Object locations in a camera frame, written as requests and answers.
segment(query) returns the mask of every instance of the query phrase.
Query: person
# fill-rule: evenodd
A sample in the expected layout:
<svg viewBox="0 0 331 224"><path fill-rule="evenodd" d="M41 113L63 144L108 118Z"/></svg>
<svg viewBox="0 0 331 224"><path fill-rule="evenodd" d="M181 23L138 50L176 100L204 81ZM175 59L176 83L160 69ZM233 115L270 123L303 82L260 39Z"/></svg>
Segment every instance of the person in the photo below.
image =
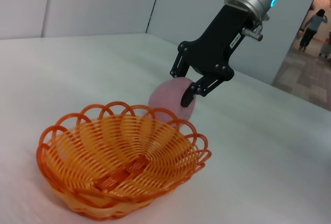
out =
<svg viewBox="0 0 331 224"><path fill-rule="evenodd" d="M309 42L314 37L314 35L317 33L317 30L319 29L321 23L322 22L327 23L327 16L325 16L324 14L325 14L325 10L320 9L305 24L304 28L306 28L307 26L308 26L308 28L305 31L305 33L301 39L301 42L299 45L300 51L302 48L304 49L304 51L306 50L306 47L309 45Z"/></svg>

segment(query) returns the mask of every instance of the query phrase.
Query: white tabletop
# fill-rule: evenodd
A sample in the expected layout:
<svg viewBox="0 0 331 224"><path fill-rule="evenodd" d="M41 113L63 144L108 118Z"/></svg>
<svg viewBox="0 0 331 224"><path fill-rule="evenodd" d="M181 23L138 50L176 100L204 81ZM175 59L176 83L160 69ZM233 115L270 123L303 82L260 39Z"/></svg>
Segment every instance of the white tabletop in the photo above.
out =
<svg viewBox="0 0 331 224"><path fill-rule="evenodd" d="M146 104L175 57L146 34L0 41L0 223L92 223L40 175L39 136L91 103ZM331 223L331 113L237 72L191 122L209 139L206 167L116 223Z"/></svg>

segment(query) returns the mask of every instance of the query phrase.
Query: woven plastic basket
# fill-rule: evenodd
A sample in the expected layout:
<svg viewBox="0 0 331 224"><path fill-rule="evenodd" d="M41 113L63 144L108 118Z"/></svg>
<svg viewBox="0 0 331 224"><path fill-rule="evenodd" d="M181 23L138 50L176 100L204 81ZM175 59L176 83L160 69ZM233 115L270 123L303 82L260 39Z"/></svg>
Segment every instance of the woven plastic basket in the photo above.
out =
<svg viewBox="0 0 331 224"><path fill-rule="evenodd" d="M114 106L124 111L114 114ZM93 108L100 114L91 120L85 113ZM173 120L162 123L155 119L157 112ZM71 118L77 123L68 130L61 124ZM180 133L181 125L191 134ZM44 143L48 134L51 138ZM73 211L94 220L118 219L187 182L210 158L207 146L191 123L166 109L112 102L67 114L47 128L39 140L37 163Z"/></svg>

